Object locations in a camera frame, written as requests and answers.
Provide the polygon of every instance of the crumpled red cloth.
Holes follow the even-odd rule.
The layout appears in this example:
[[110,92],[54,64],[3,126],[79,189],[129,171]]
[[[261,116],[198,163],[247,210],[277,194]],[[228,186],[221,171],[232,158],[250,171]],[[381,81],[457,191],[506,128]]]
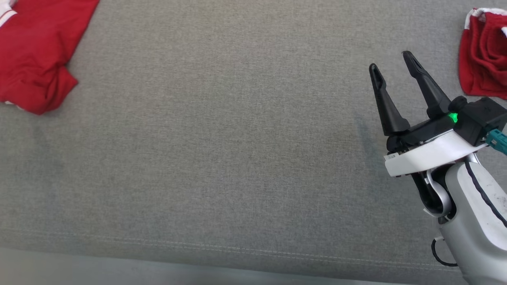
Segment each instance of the crumpled red cloth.
[[78,83],[68,63],[99,0],[21,0],[0,26],[0,102],[41,115]]
[[472,9],[459,48],[459,80],[468,95],[507,99],[507,11]]

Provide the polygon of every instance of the seam stitching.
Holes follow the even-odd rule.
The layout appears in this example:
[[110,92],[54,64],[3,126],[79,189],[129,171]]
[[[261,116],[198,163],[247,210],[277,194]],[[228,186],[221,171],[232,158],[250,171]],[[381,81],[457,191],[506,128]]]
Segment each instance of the seam stitching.
[[[363,261],[363,262],[372,262],[372,263],[388,263],[388,264],[406,264],[406,265],[422,265],[422,266],[437,266],[434,264],[425,264],[425,263],[405,263],[405,262],[394,262],[394,261],[376,261],[376,260],[368,260],[368,259],[357,259],[357,258],[345,258],[345,257],[332,257],[332,256],[323,256],[323,255],[311,255],[311,254],[300,254],[300,253],[288,253],[288,252],[279,252],[279,251],[270,251],[270,250],[259,250],[254,248],[245,248],[245,247],[232,247],[232,246],[223,246],[223,245],[212,245],[212,244],[199,244],[199,243],[188,243],[188,242],[177,242],[177,241],[165,241],[165,240],[150,240],[143,238],[128,238],[128,237],[113,237],[113,236],[103,236],[103,235],[93,235],[93,234],[77,234],[77,233],[66,233],[66,232],[44,232],[37,230],[20,230],[20,229],[12,229],[12,228],[0,228],[1,230],[12,231],[14,234],[25,235],[25,236],[36,236],[36,237],[46,237],[50,238],[51,235],[57,236],[61,235],[59,239],[69,239],[72,237],[86,236],[96,238],[106,242],[115,242],[115,243],[124,243],[124,244],[139,244],[139,245],[150,245],[150,246],[159,246],[159,247],[173,247],[173,248],[188,248],[194,250],[210,250],[210,251],[219,251],[219,252],[232,252],[232,253],[243,253],[243,254],[252,254],[252,255],[264,255],[264,256],[274,256],[274,257],[284,257],[284,258],[294,258],[294,259],[306,259],[306,260],[316,260],[316,261],[329,261],[329,262],[337,262],[337,263],[351,263],[351,262],[343,262],[343,261],[333,261],[333,260],[324,260],[324,259],[312,259],[312,258],[300,258],[300,257],[288,257],[288,256],[277,256],[277,255],[268,255],[268,254],[258,254],[251,252],[239,252],[239,251],[254,251],[254,252],[266,252],[266,253],[274,253],[274,254],[284,254],[284,255],[296,255],[296,256],[307,256],[307,257],[317,257],[317,258],[328,258],[328,259],[341,259],[341,260],[353,260],[353,261]],[[218,247],[218,248],[228,248],[235,251],[225,251],[225,250],[214,250],[209,247]],[[457,270],[448,270],[448,269],[440,269],[440,268],[420,268],[420,267],[407,267],[407,266],[394,266],[394,265],[376,265],[375,266],[388,266],[388,267],[400,267],[400,268],[417,268],[417,269],[435,269],[435,270],[444,270],[444,271],[457,271]]]

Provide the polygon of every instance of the red towel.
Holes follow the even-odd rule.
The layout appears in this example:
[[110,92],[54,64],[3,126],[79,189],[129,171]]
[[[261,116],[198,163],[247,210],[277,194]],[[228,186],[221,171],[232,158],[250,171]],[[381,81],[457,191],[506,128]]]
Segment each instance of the red towel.
[[473,9],[459,47],[459,80],[468,95],[507,99],[507,11]]
[[99,0],[21,0],[0,26],[0,102],[42,114],[78,83],[65,68]]

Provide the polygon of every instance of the white trim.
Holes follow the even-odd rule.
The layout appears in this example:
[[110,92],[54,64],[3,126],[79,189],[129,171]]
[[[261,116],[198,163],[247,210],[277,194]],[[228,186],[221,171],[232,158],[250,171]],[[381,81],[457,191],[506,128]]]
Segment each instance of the white trim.
[[474,9],[470,10],[470,12],[466,15],[466,19],[465,19],[465,30],[469,30],[470,29],[470,16],[474,13]]
[[16,11],[13,11],[13,10],[10,10],[10,11],[7,11],[7,13],[5,13],[1,18],[0,18],[0,27],[5,24],[5,22],[7,22],[7,20],[9,18],[11,18],[12,16],[16,15]]
[[5,105],[14,105],[14,106],[16,106],[18,109],[20,109],[20,110],[24,111],[24,109],[23,109],[23,108],[21,108],[20,106],[18,106],[18,105],[16,105],[16,104],[14,104],[14,103],[12,103],[12,102],[5,101],[4,103],[5,103]]
[[465,30],[470,29],[470,17],[479,17],[480,21],[485,22],[486,21],[486,16],[484,15],[485,13],[507,16],[507,11],[504,9],[499,9],[499,8],[478,8],[476,10],[472,9],[466,15],[464,29]]
[[472,13],[472,16],[479,17],[484,13],[507,16],[507,11],[499,8],[479,8]]

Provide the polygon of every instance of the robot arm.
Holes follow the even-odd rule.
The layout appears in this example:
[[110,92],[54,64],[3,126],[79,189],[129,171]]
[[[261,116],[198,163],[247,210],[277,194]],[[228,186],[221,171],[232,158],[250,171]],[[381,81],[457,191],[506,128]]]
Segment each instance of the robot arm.
[[488,145],[505,153],[507,142],[499,130],[507,123],[507,110],[487,97],[467,103],[459,96],[451,102],[411,52],[403,57],[421,88],[429,119],[411,127],[389,97],[378,67],[370,65],[388,136],[384,159],[389,175],[412,176],[425,212],[439,219],[469,283],[507,283],[507,194],[475,155]]

